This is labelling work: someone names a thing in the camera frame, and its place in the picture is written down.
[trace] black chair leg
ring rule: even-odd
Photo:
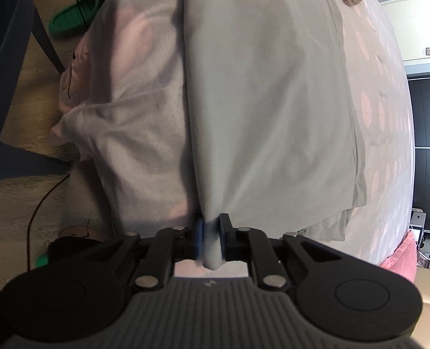
[[[47,55],[51,63],[55,66],[57,71],[59,73],[63,73],[65,71],[65,67],[63,66],[62,62],[60,61],[60,58],[55,52],[55,48],[51,44],[51,41],[47,35],[47,32],[45,31],[45,27],[42,24],[37,9],[34,10],[32,33],[34,35],[34,38],[36,38],[37,43],[39,43],[39,45],[42,47],[42,50],[44,50],[45,54]]]
[[[0,142],[0,180],[25,176],[64,175],[70,169],[71,165],[66,161]]]

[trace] polka dot bedding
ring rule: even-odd
[[[368,203],[355,208],[343,242],[325,243],[379,265],[403,240],[414,184],[409,86],[393,27],[377,0],[342,14],[346,68],[365,140]]]

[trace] gray cloth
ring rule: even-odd
[[[106,0],[81,46],[89,88],[68,83],[58,128],[94,159],[117,233],[189,224],[200,198],[210,268],[220,213],[343,239],[365,150],[333,0]]]
[[[221,264],[220,213],[343,239],[366,203],[365,147],[334,0],[185,0],[184,34],[204,265]]]

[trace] black cable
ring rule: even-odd
[[[86,27],[86,29],[89,29],[89,25],[87,24],[86,19],[82,15],[81,6],[79,5],[79,0],[76,0],[76,5],[78,6],[78,10],[79,10],[79,14],[81,15],[82,23],[84,24],[84,26]]]
[[[68,81],[68,98],[71,99],[71,95],[69,94],[69,90],[71,88],[71,79],[72,79],[72,61],[76,59],[76,55],[74,54],[74,52],[72,53],[72,60],[70,61],[70,79]]]
[[[29,221],[29,224],[27,225],[27,232],[26,232],[26,260],[27,260],[27,271],[31,270],[31,226],[33,225],[34,218],[39,211],[40,206],[42,203],[46,200],[46,198],[50,195],[52,191],[54,191],[58,186],[60,186],[63,182],[65,182],[70,175],[66,175],[62,180],[57,182],[54,187],[52,187],[45,196],[42,197],[39,204],[37,205],[36,209],[33,212],[33,215],[31,216],[31,219]]]

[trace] green slipper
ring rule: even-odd
[[[39,267],[45,266],[47,264],[48,264],[48,254],[43,253],[37,258],[35,267],[39,268]]]
[[[55,14],[48,23],[48,31],[54,38],[65,38],[79,34],[86,30],[81,13],[88,26],[91,25],[97,11],[99,10],[99,0],[79,0],[79,4],[71,5]]]

